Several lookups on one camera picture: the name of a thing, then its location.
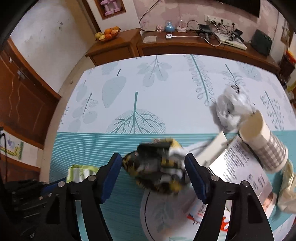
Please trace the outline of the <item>pink glass ornament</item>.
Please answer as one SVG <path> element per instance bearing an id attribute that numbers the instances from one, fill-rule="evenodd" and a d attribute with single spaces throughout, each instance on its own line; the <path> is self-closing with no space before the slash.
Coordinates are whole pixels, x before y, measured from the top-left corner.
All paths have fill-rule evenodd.
<path id="1" fill-rule="evenodd" d="M 187 24 L 183 20 L 179 20 L 179 23 L 176 27 L 176 31 L 179 33 L 185 33 L 187 28 Z"/>

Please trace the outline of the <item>green white snack packet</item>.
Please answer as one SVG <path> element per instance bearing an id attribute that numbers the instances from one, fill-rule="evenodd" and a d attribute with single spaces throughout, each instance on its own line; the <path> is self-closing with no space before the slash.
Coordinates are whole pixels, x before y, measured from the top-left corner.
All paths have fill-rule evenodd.
<path id="1" fill-rule="evenodd" d="M 79 183 L 85 180 L 90 175 L 95 175 L 99 170 L 99 167 L 88 165 L 72 165 L 68 168 L 68 174 L 66 183 L 74 182 Z"/>

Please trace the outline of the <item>leaf pattern tablecloth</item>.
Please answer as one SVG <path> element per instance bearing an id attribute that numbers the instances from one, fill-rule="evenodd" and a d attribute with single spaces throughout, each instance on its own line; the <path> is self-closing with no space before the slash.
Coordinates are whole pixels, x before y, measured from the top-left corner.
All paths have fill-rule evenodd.
<path id="1" fill-rule="evenodd" d="M 271 72 L 203 55 L 155 55 L 86 70 L 71 94 L 54 142 L 49 180 L 74 164 L 102 166 L 115 152 L 155 138 L 183 147 L 204 144 L 222 130 L 215 102 L 242 87 L 295 161 L 295 114 Z M 199 224 L 187 218 L 191 198 L 158 196 L 121 170 L 101 206 L 114 240 L 191 240 Z"/>

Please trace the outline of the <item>crumpled beige tissue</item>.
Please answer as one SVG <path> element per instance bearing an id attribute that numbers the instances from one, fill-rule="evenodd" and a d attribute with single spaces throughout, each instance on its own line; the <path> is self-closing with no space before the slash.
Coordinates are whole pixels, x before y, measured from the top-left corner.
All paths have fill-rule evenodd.
<path id="1" fill-rule="evenodd" d="M 282 212 L 296 214 L 295 172 L 290 160 L 287 161 L 281 173 L 282 184 L 277 206 Z"/>

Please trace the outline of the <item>black yellow wrapper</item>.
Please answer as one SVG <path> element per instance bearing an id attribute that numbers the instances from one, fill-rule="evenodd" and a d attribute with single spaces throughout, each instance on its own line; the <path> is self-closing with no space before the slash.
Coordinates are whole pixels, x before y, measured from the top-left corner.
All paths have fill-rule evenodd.
<path id="1" fill-rule="evenodd" d="M 155 139 L 141 143 L 125 155 L 122 166 L 137 184 L 161 194 L 178 194 L 190 179 L 185 169 L 187 152 L 174 139 Z"/>

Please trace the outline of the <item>white set-top box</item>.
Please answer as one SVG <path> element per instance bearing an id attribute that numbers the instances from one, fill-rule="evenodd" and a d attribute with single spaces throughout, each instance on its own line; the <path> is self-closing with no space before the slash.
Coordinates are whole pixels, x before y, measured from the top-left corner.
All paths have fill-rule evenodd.
<path id="1" fill-rule="evenodd" d="M 225 34 L 222 34 L 219 32 L 215 32 L 214 34 L 215 34 L 215 37 L 217 38 L 217 40 L 220 41 L 224 45 L 235 47 L 235 48 L 238 48 L 238 49 L 241 49 L 244 51 L 247 50 L 247 46 L 238 38 L 234 38 L 233 40 L 230 40 L 230 36 L 227 36 Z"/>

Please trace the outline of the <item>dark green bag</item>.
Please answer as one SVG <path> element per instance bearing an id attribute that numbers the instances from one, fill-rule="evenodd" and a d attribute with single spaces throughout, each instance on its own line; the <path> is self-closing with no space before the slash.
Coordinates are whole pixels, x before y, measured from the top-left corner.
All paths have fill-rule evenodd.
<path id="1" fill-rule="evenodd" d="M 267 34 L 257 29 L 251 38 L 250 45 L 258 53 L 268 56 L 271 51 L 272 43 L 271 38 Z"/>

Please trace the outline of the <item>white printed leaflet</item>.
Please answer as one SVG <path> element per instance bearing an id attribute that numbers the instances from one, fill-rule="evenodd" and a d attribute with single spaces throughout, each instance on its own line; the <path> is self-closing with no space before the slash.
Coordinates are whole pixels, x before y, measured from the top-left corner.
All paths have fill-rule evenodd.
<path id="1" fill-rule="evenodd" d="M 195 154 L 199 165 L 208 168 L 211 173 L 225 182 L 240 184 L 247 181 L 262 204 L 267 217 L 271 216 L 275 207 L 277 195 L 267 174 L 251 150 L 236 135 L 227 140 L 224 132 L 220 132 L 213 141 L 202 147 Z"/>

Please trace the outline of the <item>blue glass ornament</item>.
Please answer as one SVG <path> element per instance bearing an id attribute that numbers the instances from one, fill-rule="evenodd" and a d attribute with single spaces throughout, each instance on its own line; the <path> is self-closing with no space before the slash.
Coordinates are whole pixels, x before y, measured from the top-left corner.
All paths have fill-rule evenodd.
<path id="1" fill-rule="evenodd" d="M 175 26 L 173 25 L 172 21 L 166 21 L 165 31 L 167 33 L 173 33 L 175 31 Z"/>

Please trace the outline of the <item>wooden door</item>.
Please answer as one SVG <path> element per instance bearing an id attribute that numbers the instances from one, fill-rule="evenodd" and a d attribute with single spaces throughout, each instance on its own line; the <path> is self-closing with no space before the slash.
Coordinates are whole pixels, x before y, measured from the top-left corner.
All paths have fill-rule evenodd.
<path id="1" fill-rule="evenodd" d="M 1 50 L 1 125 L 43 149 L 60 98 L 8 39 Z"/>

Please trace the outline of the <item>red white chocolate box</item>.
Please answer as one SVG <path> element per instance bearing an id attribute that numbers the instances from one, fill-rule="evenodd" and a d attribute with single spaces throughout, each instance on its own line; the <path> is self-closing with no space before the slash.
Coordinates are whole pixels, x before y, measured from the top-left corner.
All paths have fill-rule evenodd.
<path id="1" fill-rule="evenodd" d="M 187 219 L 193 221 L 193 224 L 201 224 L 204 216 L 207 220 L 210 218 L 210 209 L 207 207 L 207 204 L 204 204 L 201 200 L 196 198 L 189 208 L 189 213 L 187 214 Z M 216 221 L 217 218 L 221 218 L 220 221 L 220 230 L 224 233 L 228 231 L 229 228 L 229 222 L 230 222 L 230 211 L 227 207 L 224 208 L 224 214 L 213 214 L 211 218 Z"/>

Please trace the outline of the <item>white power strip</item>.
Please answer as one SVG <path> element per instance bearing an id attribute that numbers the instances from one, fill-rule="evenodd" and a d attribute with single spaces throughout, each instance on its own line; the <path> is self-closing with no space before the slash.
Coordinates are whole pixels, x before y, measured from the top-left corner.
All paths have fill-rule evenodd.
<path id="1" fill-rule="evenodd" d="M 228 19 L 223 19 L 221 17 L 211 16 L 211 15 L 204 15 L 204 21 L 205 22 L 215 22 L 216 24 L 223 24 L 226 27 L 237 27 L 237 23 L 233 22 Z"/>

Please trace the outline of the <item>fruit bowl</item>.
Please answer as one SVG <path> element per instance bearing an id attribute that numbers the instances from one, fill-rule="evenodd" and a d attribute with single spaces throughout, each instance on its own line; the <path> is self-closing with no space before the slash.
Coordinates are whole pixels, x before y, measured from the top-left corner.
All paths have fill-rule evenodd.
<path id="1" fill-rule="evenodd" d="M 121 28 L 118 26 L 105 29 L 104 32 L 97 32 L 95 34 L 95 41 L 97 42 L 108 42 L 115 39 L 120 33 Z"/>

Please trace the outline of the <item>wooden sideboard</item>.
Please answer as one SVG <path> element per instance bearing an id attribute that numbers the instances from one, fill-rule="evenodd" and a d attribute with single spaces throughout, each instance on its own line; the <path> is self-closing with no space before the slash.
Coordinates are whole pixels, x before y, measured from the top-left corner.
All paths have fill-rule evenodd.
<path id="1" fill-rule="evenodd" d="M 196 38 L 193 34 L 189 37 L 166 39 L 164 32 L 140 33 L 140 29 L 122 31 L 111 41 L 95 43 L 86 53 L 95 66 L 105 63 L 150 55 L 163 54 L 197 54 L 221 57 L 251 64 L 265 69 L 274 74 L 280 71 L 279 65 L 269 55 L 263 56 L 247 44 L 247 50 L 220 45 L 213 47 Z"/>

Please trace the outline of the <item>checkered paper cup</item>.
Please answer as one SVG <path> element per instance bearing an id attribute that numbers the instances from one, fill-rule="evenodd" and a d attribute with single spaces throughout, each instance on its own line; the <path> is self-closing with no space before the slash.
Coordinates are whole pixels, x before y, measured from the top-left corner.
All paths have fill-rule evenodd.
<path id="1" fill-rule="evenodd" d="M 277 173 L 283 169 L 288 160 L 288 148 L 269 129 L 260 111 L 245 120 L 239 135 L 253 150 L 266 172 Z"/>

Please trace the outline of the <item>crumpled white paper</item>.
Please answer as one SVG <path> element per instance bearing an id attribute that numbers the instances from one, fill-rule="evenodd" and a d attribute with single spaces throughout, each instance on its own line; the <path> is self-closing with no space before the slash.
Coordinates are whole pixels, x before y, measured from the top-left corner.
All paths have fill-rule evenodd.
<path id="1" fill-rule="evenodd" d="M 219 130 L 232 132 L 256 113 L 257 108 L 243 87 L 227 84 L 223 93 L 210 106 L 210 111 Z"/>

